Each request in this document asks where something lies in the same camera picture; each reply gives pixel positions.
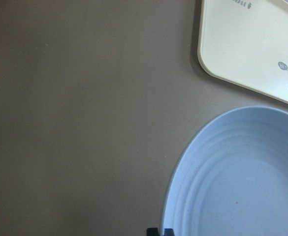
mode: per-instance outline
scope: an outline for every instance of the speech bubble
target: speech bubble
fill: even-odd
[[[283,62],[278,62],[278,66],[282,69],[282,70],[288,70],[288,66],[283,63]]]

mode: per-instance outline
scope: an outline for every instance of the round plate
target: round plate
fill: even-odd
[[[288,114],[244,107],[207,124],[179,161],[161,230],[288,236]]]

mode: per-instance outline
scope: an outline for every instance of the black object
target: black object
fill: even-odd
[[[148,228],[146,236],[160,236],[158,228]],[[164,229],[164,236],[175,236],[173,229]]]

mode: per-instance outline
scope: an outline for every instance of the blue plate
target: blue plate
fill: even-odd
[[[288,114],[244,107],[207,124],[173,174],[164,228],[176,236],[288,236]]]

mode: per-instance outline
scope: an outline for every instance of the gray tabletop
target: gray tabletop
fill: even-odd
[[[145,235],[195,133],[288,105],[206,74],[200,1],[0,0],[0,236]]]

